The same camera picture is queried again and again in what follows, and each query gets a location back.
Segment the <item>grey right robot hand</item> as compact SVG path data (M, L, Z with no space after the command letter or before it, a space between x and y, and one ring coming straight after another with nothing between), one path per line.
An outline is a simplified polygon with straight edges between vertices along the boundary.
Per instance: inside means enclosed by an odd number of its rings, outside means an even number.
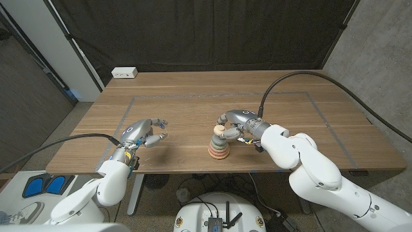
M214 133L221 139L236 140L249 133L260 140L270 124L248 110L230 110L221 115L214 128Z

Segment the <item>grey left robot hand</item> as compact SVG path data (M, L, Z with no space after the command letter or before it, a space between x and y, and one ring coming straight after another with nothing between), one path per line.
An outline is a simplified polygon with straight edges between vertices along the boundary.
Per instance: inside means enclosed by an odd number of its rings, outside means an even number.
M142 119L128 126L120 136L119 145L110 156L109 160L122 162L128 166L137 163L136 151L139 147L152 148L161 140L165 139L167 133L153 134L153 126L164 129L168 122L163 119Z

